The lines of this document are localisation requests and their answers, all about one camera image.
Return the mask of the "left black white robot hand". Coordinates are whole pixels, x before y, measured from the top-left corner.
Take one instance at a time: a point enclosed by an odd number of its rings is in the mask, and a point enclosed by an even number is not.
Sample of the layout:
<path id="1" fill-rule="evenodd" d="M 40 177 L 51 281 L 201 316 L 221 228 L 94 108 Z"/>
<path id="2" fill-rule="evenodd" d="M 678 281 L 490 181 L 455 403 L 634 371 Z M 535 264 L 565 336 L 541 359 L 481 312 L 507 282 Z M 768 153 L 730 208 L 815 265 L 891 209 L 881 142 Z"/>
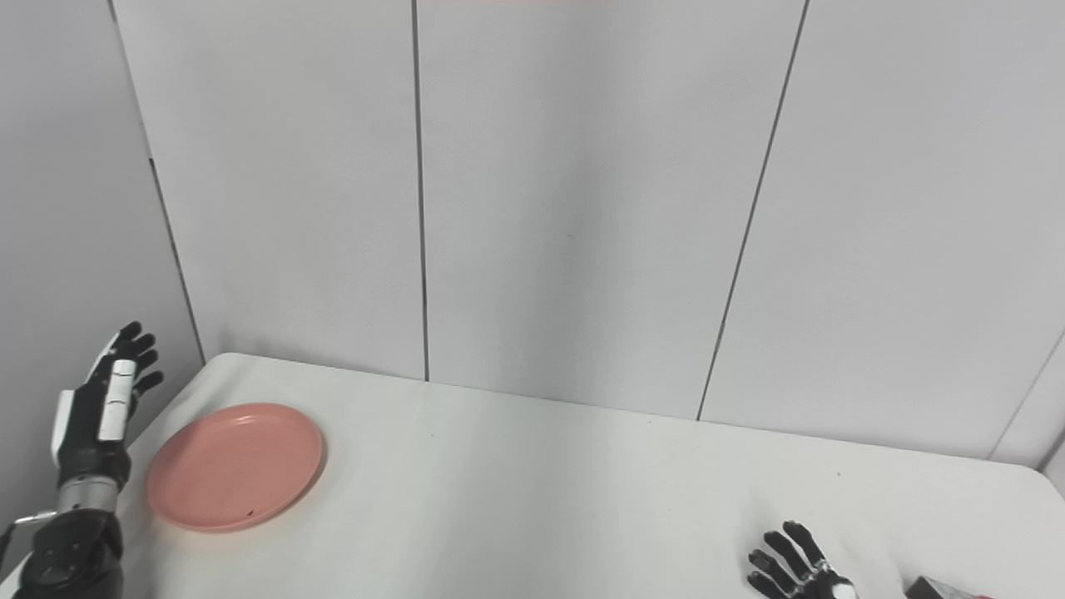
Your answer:
<path id="1" fill-rule="evenodd" d="M 77 477 L 109 477 L 119 489 L 131 473 L 126 433 L 141 396 L 164 381 L 152 370 L 155 335 L 132 321 L 103 349 L 87 378 L 61 392 L 51 436 L 58 487 Z"/>

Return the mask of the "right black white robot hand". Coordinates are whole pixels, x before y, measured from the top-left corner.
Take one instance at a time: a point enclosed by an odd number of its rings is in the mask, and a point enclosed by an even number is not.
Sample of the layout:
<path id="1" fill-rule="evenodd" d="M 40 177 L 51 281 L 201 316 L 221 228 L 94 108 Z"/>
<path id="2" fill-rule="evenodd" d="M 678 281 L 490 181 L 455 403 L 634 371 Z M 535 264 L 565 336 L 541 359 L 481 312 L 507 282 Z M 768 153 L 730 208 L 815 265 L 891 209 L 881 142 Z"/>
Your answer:
<path id="1" fill-rule="evenodd" d="M 746 582 L 764 598 L 857 598 L 853 582 L 837 572 L 815 543 L 812 531 L 794 520 L 761 534 L 770 550 L 750 550 Z"/>

